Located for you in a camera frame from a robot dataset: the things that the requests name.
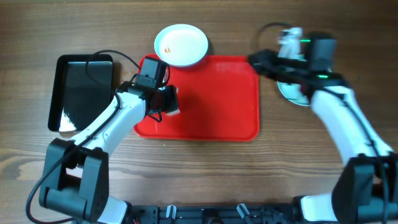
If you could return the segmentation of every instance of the red tray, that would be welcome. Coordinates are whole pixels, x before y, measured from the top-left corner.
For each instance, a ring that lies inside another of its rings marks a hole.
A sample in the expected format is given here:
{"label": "red tray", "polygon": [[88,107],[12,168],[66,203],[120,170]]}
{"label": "red tray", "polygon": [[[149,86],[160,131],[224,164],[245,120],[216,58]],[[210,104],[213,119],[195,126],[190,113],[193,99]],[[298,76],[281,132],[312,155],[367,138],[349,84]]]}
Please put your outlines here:
{"label": "red tray", "polygon": [[139,136],[210,141],[250,141],[257,136],[259,77],[244,56],[207,55],[194,66],[172,67],[169,84],[178,87],[181,113],[163,114],[161,123],[145,117],[134,127]]}

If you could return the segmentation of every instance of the tabletop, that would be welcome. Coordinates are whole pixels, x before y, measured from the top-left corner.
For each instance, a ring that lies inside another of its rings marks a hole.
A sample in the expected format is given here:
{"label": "tabletop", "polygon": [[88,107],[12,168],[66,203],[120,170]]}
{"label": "tabletop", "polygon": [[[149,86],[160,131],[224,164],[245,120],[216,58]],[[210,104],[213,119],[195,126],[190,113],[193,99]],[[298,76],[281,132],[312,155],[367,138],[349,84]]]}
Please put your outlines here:
{"label": "tabletop", "polygon": [[[397,1],[0,1],[0,222],[28,223],[27,196],[42,175],[53,138],[47,128],[55,66],[64,54],[102,49],[134,60],[154,51],[159,31],[172,24],[199,27],[209,54],[247,55],[260,26],[286,21],[304,32],[338,39],[334,69],[352,84],[374,129],[398,146]],[[261,47],[277,50],[277,29]],[[135,72],[120,62],[119,79]],[[133,205],[288,202],[331,191],[341,159],[309,108],[283,99],[260,77],[260,132],[251,142],[142,139],[131,131],[109,162],[110,192]],[[62,215],[34,199],[41,220]]]}

